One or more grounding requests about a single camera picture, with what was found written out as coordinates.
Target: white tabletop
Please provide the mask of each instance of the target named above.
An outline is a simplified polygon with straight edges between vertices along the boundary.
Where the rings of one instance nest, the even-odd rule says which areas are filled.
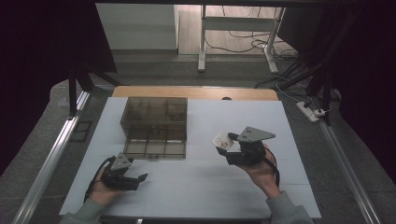
[[[120,119],[127,98],[110,97],[60,212],[75,213],[99,165],[123,151]],[[266,219],[265,195],[212,145],[219,132],[241,133],[247,127],[274,133],[264,142],[276,156],[280,188],[312,218],[320,218],[311,186],[279,101],[189,100],[185,160],[135,160],[125,174],[148,173],[137,191],[120,196],[105,215],[136,218]]]

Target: white wall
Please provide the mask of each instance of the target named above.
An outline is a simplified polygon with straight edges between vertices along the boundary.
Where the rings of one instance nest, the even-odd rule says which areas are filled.
[[[111,49],[177,49],[173,5],[96,4]]]

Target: cable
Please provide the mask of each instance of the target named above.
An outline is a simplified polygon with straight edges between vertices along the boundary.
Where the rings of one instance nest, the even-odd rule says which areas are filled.
[[[337,1],[337,5],[334,9],[333,15],[335,15],[336,10],[338,9],[338,4],[339,1]],[[305,60],[306,62],[311,61],[313,59],[316,59],[318,57],[318,53],[324,52],[326,48],[328,47],[329,41],[333,39],[333,37],[337,34],[337,31],[339,30],[338,27],[342,24],[342,20],[337,21],[336,24],[332,26],[332,29],[330,32],[326,35],[326,37],[321,41],[314,49],[311,51],[305,53],[305,54],[299,54],[297,56],[297,59],[302,59]],[[274,48],[274,57],[276,57],[279,60],[284,59],[284,56],[276,54],[275,48]]]
[[[267,43],[265,42],[265,41],[260,41],[260,40],[258,40],[258,39],[253,39],[253,41],[251,41],[250,42],[250,45],[251,46],[255,46],[255,48],[259,48],[259,49],[262,49],[262,48],[264,48],[264,45],[266,45]]]
[[[314,111],[308,116],[308,119],[311,118],[312,115],[314,115]]]
[[[84,202],[87,201],[87,199],[90,197],[90,194],[92,192],[93,185],[97,182],[96,177],[99,175],[99,172],[102,170],[102,168],[105,166],[106,163],[109,161],[113,160],[113,158],[107,158],[102,164],[99,166],[99,169],[96,171],[95,175],[93,176],[93,179],[90,183],[90,185],[87,188],[87,191],[85,191],[85,196],[84,196]]]
[[[295,102],[297,102],[297,103],[300,102],[300,101],[296,100],[295,98],[293,98],[293,97],[287,95],[285,92],[283,92],[283,91],[277,86],[277,82],[275,83],[275,86],[276,86],[276,88],[277,88],[280,92],[282,92],[285,96],[289,97],[291,100],[293,100],[293,101],[295,101]]]
[[[287,76],[288,75],[288,72],[291,70],[291,71],[293,71],[295,68],[293,68],[293,69],[291,69],[293,66],[295,66],[296,64],[298,65],[298,63],[299,63],[299,61],[295,61],[293,64],[291,64],[289,67],[288,67],[288,69],[286,69],[280,76]],[[254,87],[254,89],[257,89],[261,84],[265,84],[265,83],[267,83],[267,82],[270,82],[270,81],[274,81],[274,80],[277,80],[278,79],[278,77],[273,77],[273,78],[271,78],[271,79],[268,79],[268,80],[265,80],[265,81],[262,81],[262,82],[259,82],[259,83],[257,83],[256,84],[256,86]]]
[[[254,7],[245,7],[245,8],[249,8],[250,9],[250,11],[249,11],[249,13],[247,14],[246,17],[253,17]]]
[[[233,52],[233,53],[243,53],[243,52],[247,52],[247,51],[250,51],[250,50],[253,50],[253,49],[256,48],[256,46],[254,46],[254,47],[252,47],[252,48],[250,48],[250,49],[232,50],[232,49],[225,49],[225,48],[220,48],[220,47],[213,47],[213,46],[211,46],[211,45],[207,42],[206,38],[205,38],[205,42],[206,42],[206,44],[207,44],[210,48],[212,48],[212,49],[222,49],[222,50],[230,51],[230,52]]]
[[[298,55],[282,55],[282,53],[284,51],[288,51],[288,50],[295,50],[295,49],[283,49],[282,51],[280,51],[280,54],[277,54],[275,48],[272,48],[272,55],[274,57],[276,57],[277,59],[283,60],[283,61],[286,61],[286,60],[297,60],[299,58]]]
[[[221,6],[221,10],[222,10],[222,12],[223,12],[223,16],[225,16],[224,6]]]
[[[324,110],[324,109],[319,109],[319,110],[323,110],[323,112],[330,112],[330,111],[332,111],[332,105],[331,104],[329,104],[329,107],[330,107],[330,109],[328,109],[328,110]]]
[[[257,13],[257,18],[260,17],[260,12],[262,11],[262,7],[259,8],[259,13]]]
[[[281,77],[281,78],[282,78],[283,80],[289,81],[290,78],[286,78],[286,77],[294,77],[294,76],[298,75],[300,72],[302,72],[304,69],[305,69],[305,65],[304,65],[300,70],[298,70],[297,72],[295,72],[294,74],[289,73],[289,74],[287,74],[286,76]],[[305,88],[305,86],[303,86],[303,85],[300,84],[299,82],[295,83],[294,85],[297,85],[297,86],[299,86],[299,87],[301,87],[301,88]]]
[[[269,165],[270,167],[271,167],[271,169],[274,171],[274,173],[275,173],[275,182],[276,182],[276,185],[277,185],[277,187],[279,188],[279,181],[280,181],[280,173],[279,173],[279,171],[277,170],[277,167],[276,167],[276,158],[275,158],[275,155],[274,155],[274,153],[268,148],[268,147],[264,147],[265,148],[265,150],[267,150],[268,152],[270,152],[271,153],[271,155],[274,157],[274,163],[272,163],[271,161],[269,161],[267,158],[263,158],[262,159],[262,161],[264,161],[265,163],[267,163],[267,165]]]
[[[305,96],[304,94],[292,92],[292,91],[289,91],[289,90],[286,90],[286,91],[289,92],[289,93],[291,93],[291,94],[293,94],[293,95],[303,97],[303,98],[305,98],[305,100],[308,100],[308,101],[311,102],[311,104],[312,104],[312,99],[310,99],[309,97]]]
[[[254,36],[261,36],[261,35],[254,35],[254,32],[252,32],[251,33],[251,35],[233,35],[233,34],[231,34],[231,31],[228,31],[229,33],[230,33],[230,36],[233,36],[233,37],[238,37],[238,38],[250,38],[250,37],[254,37]]]

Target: transparent plastic box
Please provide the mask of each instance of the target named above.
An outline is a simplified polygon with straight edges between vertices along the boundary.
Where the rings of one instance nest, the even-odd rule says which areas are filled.
[[[127,157],[186,158],[187,98],[129,97],[120,125]]]

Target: black cable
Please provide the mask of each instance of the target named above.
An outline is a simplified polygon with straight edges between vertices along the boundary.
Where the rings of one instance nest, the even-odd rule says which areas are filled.
[[[263,44],[267,45],[267,44],[268,44],[268,41],[269,41],[269,39],[270,39],[270,37],[271,37],[271,36],[268,36],[268,38],[267,38],[266,41],[260,40],[260,39],[254,38],[254,37],[252,37],[252,38],[253,38],[253,39],[256,39],[256,40],[260,40],[260,41],[262,41]],[[273,43],[275,44],[275,43],[282,43],[282,42],[285,42],[285,41],[283,41],[283,40],[278,40],[278,41],[274,41]],[[276,54],[276,51],[275,51],[274,46],[273,46],[272,49],[271,49],[271,54],[272,54],[275,58],[277,58],[277,59],[279,59],[279,60],[282,60],[282,61],[291,61],[291,60],[296,61],[296,60],[299,59],[299,56],[285,56],[285,55],[278,55],[278,54]]]
[[[283,76],[286,76],[286,77],[287,77],[287,76],[288,76],[288,73],[294,71],[294,69],[299,65],[299,62],[300,62],[300,61],[295,61],[295,62],[294,62],[293,64],[291,64],[282,74],[278,75],[277,77],[273,77],[273,78],[271,78],[271,79],[268,79],[268,80],[265,80],[265,81],[262,81],[262,82],[257,83],[256,86],[254,87],[254,89],[257,89],[260,85],[265,84],[265,83],[267,83],[267,82],[278,80],[279,77],[283,77]]]
[[[105,166],[106,163],[109,161],[113,160],[113,157],[107,158],[102,164],[99,166],[99,169],[96,171],[95,175],[93,176],[93,179],[90,183],[90,185],[87,188],[87,191],[85,191],[85,196],[84,196],[84,202],[87,201],[87,199],[90,197],[90,194],[92,192],[93,185],[98,182],[96,181],[96,177],[99,175],[99,172],[102,170],[102,168]]]
[[[333,15],[335,15],[335,11],[337,10],[338,7],[338,2],[337,2],[337,6],[334,9]],[[318,57],[318,53],[319,52],[324,52],[326,50],[326,48],[328,47],[329,42],[333,39],[333,37],[337,34],[337,31],[339,30],[338,27],[340,25],[342,25],[342,20],[338,20],[337,23],[332,27],[332,29],[330,30],[330,32],[327,34],[327,36],[323,39],[323,41],[321,41],[314,49],[312,49],[311,51],[305,53],[305,54],[299,54],[297,56],[298,59],[300,60],[304,60],[306,62],[309,62],[311,60],[314,60]]]
[[[299,58],[298,55],[282,55],[282,52],[287,51],[287,50],[295,50],[295,49],[283,49],[280,51],[280,54],[277,54],[275,51],[275,48],[272,48],[273,51],[273,56],[276,57],[279,60],[287,61],[287,60],[297,60]]]
[[[296,95],[296,96],[303,97],[303,98],[305,98],[305,100],[308,100],[309,102],[311,102],[311,103],[312,103],[312,100],[311,100],[311,99],[309,99],[309,98],[306,96],[306,94],[300,94],[300,93],[296,93],[296,92],[289,91],[289,90],[286,90],[286,91],[288,91],[289,93],[291,93],[291,94],[293,94],[293,95]]]
[[[223,12],[223,16],[225,16],[224,6],[221,6],[221,10],[222,10],[222,12]]]
[[[233,36],[233,37],[238,37],[238,38],[250,38],[250,37],[254,37],[254,36],[261,36],[261,35],[254,35],[253,33],[254,32],[252,32],[251,33],[251,35],[233,35],[233,34],[231,34],[231,31],[228,31],[229,33],[230,33],[230,36]]]
[[[283,50],[280,51],[280,55],[282,55],[282,53],[283,53],[284,51],[289,51],[289,50],[295,50],[295,49],[283,49]]]
[[[301,66],[301,64],[303,65],[302,68],[300,68],[300,70],[298,70],[297,72],[294,72],[294,70],[296,70],[299,66]],[[300,72],[302,72],[305,68],[306,68],[306,66],[305,66],[304,63],[302,63],[301,61],[297,61],[296,66],[293,67],[292,70],[289,70],[289,72],[283,77],[284,78],[286,78],[286,77],[288,77],[288,78],[294,77],[294,76],[298,75]]]
[[[257,13],[257,17],[260,17],[260,12],[262,11],[262,7],[259,8],[259,13]]]
[[[274,156],[274,153],[269,148],[266,147],[265,150],[269,151],[271,153],[271,155],[274,157],[274,163],[272,163],[271,161],[269,161],[265,157],[262,159],[262,161],[267,163],[267,165],[269,165],[271,167],[271,169],[274,171],[274,173],[275,173],[275,183],[276,183],[277,187],[279,188],[280,173],[279,173],[279,171],[277,170],[277,167],[276,167],[276,158]]]
[[[254,7],[245,7],[245,8],[249,8],[250,9],[250,11],[249,11],[249,13],[247,14],[246,17],[253,16]]]
[[[207,42],[206,38],[205,38],[205,42],[206,42],[206,44],[207,44],[210,48],[212,48],[212,49],[222,49],[222,50],[230,51],[230,52],[233,52],[233,53],[243,53],[243,52],[247,52],[247,51],[250,51],[250,50],[255,49],[255,48],[258,46],[258,45],[257,45],[257,46],[254,46],[254,47],[250,48],[250,49],[244,49],[244,50],[232,50],[232,49],[225,49],[225,48],[220,48],[220,47],[213,47],[213,46],[211,46],[211,45]]]
[[[265,41],[261,41],[259,39],[254,39],[250,42],[251,46],[254,46],[255,48],[260,48],[262,49],[264,45],[266,45],[267,43]]]

